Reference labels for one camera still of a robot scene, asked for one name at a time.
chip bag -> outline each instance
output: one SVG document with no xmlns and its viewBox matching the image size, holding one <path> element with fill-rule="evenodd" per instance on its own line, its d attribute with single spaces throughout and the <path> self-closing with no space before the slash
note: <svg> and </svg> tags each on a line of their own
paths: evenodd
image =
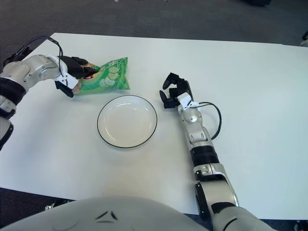
<svg viewBox="0 0 308 231">
<path fill-rule="evenodd" d="M 81 79 L 80 94 L 103 92 L 113 89 L 129 89 L 126 79 L 127 57 L 112 60 L 101 67 L 95 65 L 91 67 L 98 70 L 98 72 Z"/>
</svg>

wire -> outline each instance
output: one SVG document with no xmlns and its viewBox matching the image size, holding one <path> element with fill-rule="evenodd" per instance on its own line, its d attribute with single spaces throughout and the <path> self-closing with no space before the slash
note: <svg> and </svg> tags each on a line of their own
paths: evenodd
<svg viewBox="0 0 308 231">
<path fill-rule="evenodd" d="M 217 113 L 218 113 L 218 116 L 219 116 L 219 124 L 218 124 L 218 128 L 217 128 L 216 133 L 215 133 L 215 134 L 213 135 L 213 137 L 211 138 L 211 139 L 213 140 L 213 139 L 215 139 L 215 138 L 218 136 L 218 134 L 220 133 L 220 130 L 221 130 L 221 123 L 222 123 L 222 120 L 221 120 L 221 113 L 220 113 L 220 110 L 219 110 L 219 108 L 218 108 L 215 104 L 213 104 L 213 103 L 211 103 L 211 102 L 200 102 L 199 104 L 201 104 L 201 105 L 200 105 L 200 106 L 197 106 L 197 107 L 191 107 L 191 108 L 198 108 L 198 107 L 204 107 L 204 106 L 211 105 L 211 106 L 215 107 L 215 109 L 217 110 Z"/>
<path fill-rule="evenodd" d="M 63 58 L 63 50 L 59 44 L 58 41 L 54 40 L 53 38 L 49 37 L 49 36 L 45 36 L 45 35 L 42 35 L 42 36 L 38 36 L 38 37 L 35 37 L 33 39 L 31 39 L 28 43 L 26 43 L 18 52 L 16 52 L 15 54 L 15 57 L 13 59 L 13 61 L 16 61 L 17 58 L 25 51 L 25 49 L 28 47 L 29 44 L 31 44 L 32 42 L 36 41 L 36 40 L 39 40 L 39 39 L 47 39 L 49 40 L 50 42 L 56 44 L 58 47 L 59 47 L 59 71 L 60 71 L 60 74 L 63 76 L 62 74 L 62 70 L 61 70 L 61 66 L 60 66 L 60 60 Z"/>
</svg>

gray carpet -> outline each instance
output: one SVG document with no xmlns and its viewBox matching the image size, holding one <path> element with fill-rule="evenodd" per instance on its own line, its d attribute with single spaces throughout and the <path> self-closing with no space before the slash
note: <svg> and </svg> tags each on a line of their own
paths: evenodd
<svg viewBox="0 0 308 231">
<path fill-rule="evenodd" d="M 273 0 L 266 7 L 243 0 L 1 0 L 0 60 L 32 37 L 53 32 L 298 45 L 307 30 L 308 0 Z M 54 200 L 5 189 L 0 193 L 1 226 L 42 211 Z M 295 223 L 266 222 L 279 230 L 292 230 Z"/>
</svg>

round plate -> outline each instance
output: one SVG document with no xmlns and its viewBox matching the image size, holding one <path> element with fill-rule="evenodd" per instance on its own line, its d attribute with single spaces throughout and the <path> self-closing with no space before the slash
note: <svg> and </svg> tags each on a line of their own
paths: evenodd
<svg viewBox="0 0 308 231">
<path fill-rule="evenodd" d="M 145 143 L 157 126 L 157 114 L 144 98 L 134 95 L 111 100 L 97 119 L 100 136 L 118 148 L 134 148 Z"/>
</svg>

table surface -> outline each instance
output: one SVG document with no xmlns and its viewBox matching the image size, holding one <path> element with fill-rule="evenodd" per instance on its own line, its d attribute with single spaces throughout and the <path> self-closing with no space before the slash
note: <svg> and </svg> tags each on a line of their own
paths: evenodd
<svg viewBox="0 0 308 231">
<path fill-rule="evenodd" d="M 158 91 L 169 72 L 189 81 L 196 101 L 215 103 L 222 130 L 213 141 L 240 206 L 259 218 L 308 219 L 308 49 L 280 44 L 52 35 L 64 54 L 102 65 L 128 57 L 131 90 L 68 98 L 52 80 L 30 89 L 11 119 L 0 153 L 0 186 L 83 199 L 101 195 L 149 198 L 197 214 L 193 165 L 176 109 Z M 57 55 L 49 41 L 32 54 Z M 111 99 L 138 95 L 156 109 L 154 135 L 121 150 L 96 127 Z M 214 134 L 216 111 L 201 109 Z"/>
</svg>

